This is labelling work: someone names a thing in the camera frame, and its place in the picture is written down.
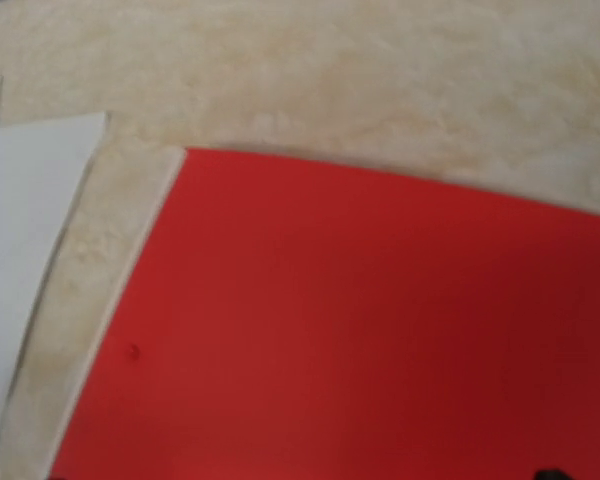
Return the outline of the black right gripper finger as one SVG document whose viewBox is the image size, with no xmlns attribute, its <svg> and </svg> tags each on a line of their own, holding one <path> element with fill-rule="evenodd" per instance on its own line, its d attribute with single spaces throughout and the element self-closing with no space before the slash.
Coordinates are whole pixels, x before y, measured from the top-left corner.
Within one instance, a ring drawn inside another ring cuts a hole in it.
<svg viewBox="0 0 600 480">
<path fill-rule="evenodd" d="M 534 473 L 534 480 L 566 480 L 566 473 L 559 468 L 540 469 Z"/>
</svg>

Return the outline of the red file folder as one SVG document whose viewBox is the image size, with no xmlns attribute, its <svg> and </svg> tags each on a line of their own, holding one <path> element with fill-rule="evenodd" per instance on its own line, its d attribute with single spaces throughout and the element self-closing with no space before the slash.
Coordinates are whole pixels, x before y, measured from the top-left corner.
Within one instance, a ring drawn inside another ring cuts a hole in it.
<svg viewBox="0 0 600 480">
<path fill-rule="evenodd" d="M 191 149 L 55 479 L 600 479 L 600 216 Z"/>
</svg>

